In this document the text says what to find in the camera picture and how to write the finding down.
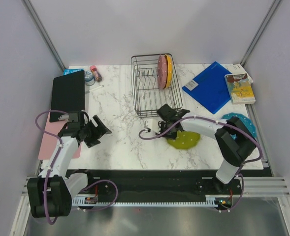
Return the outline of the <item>lime green polka dot plate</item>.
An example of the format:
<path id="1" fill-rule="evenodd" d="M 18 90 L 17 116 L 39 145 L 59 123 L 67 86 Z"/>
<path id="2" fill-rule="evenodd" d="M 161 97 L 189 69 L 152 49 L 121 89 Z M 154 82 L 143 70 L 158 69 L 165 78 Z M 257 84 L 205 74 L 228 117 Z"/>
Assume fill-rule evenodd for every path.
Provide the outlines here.
<path id="1" fill-rule="evenodd" d="M 175 139 L 166 139 L 172 147 L 180 150 L 188 150 L 195 147 L 201 135 L 191 131 L 178 131 Z"/>

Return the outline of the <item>pink polka dot plate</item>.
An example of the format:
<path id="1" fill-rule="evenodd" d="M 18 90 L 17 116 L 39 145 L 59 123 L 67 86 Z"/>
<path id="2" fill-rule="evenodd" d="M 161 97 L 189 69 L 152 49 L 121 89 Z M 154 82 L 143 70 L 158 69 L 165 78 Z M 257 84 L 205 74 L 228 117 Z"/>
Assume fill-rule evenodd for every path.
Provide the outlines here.
<path id="1" fill-rule="evenodd" d="M 167 83 L 167 59 L 166 55 L 159 55 L 158 58 L 158 67 L 157 67 L 157 76 L 158 76 L 158 86 L 159 89 L 163 89 Z"/>

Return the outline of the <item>yellow polka dot plate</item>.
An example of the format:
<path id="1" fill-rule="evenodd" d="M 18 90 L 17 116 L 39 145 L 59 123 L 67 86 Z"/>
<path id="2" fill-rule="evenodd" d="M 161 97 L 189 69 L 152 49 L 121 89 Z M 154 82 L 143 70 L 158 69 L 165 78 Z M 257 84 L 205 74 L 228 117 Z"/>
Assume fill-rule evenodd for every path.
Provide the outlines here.
<path id="1" fill-rule="evenodd" d="M 172 63 L 172 58 L 170 55 L 165 54 L 165 58 L 167 61 L 167 81 L 164 88 L 166 89 L 171 86 L 172 74 L 173 74 L 173 63 Z"/>

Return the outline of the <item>teal polka dot plate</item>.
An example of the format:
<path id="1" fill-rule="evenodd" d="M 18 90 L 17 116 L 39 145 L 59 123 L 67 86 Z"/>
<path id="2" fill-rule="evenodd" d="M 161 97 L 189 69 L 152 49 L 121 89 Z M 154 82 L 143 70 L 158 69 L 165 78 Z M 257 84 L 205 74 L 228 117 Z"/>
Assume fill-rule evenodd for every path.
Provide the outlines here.
<path id="1" fill-rule="evenodd" d="M 250 133 L 252 134 L 252 136 L 256 139 L 257 138 L 257 130 L 256 127 L 254 125 L 254 123 L 252 122 L 252 120 L 250 118 L 248 118 L 247 116 L 240 114 L 240 113 L 228 113 L 225 114 L 221 117 L 221 119 L 230 119 L 232 117 L 238 117 L 243 123 L 244 125 L 247 127 L 247 129 L 250 131 Z"/>

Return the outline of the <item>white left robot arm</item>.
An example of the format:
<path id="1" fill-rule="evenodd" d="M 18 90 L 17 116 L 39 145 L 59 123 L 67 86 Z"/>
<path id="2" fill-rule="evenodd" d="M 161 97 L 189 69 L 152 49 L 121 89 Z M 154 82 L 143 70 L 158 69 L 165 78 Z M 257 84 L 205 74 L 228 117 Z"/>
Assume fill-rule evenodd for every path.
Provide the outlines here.
<path id="1" fill-rule="evenodd" d="M 90 118 L 85 111 L 61 113 L 66 116 L 66 123 L 59 133 L 43 131 L 57 139 L 49 163 L 37 177 L 27 182 L 32 216 L 46 218 L 50 225 L 55 224 L 58 217 L 70 214 L 72 200 L 78 193 L 91 193 L 95 189 L 89 171 L 76 171 L 66 177 L 70 161 L 80 144 L 85 143 L 91 148 L 100 144 L 103 135 L 111 134 L 98 116 Z"/>

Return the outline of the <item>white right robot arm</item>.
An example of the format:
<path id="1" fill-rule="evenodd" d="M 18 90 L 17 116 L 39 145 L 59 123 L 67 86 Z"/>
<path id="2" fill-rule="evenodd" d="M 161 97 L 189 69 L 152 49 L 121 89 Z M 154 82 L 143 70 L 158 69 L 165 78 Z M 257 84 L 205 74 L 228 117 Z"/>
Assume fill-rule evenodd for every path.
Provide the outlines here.
<path id="1" fill-rule="evenodd" d="M 193 114 L 189 110 L 176 111 L 164 104 L 157 110 L 160 122 L 159 134 L 176 139 L 178 131 L 187 131 L 207 136 L 217 141 L 223 162 L 213 180 L 213 189 L 225 193 L 230 189 L 230 181 L 240 172 L 246 159 L 257 148 L 257 141 L 243 121 L 234 116 L 230 119 L 214 120 Z"/>

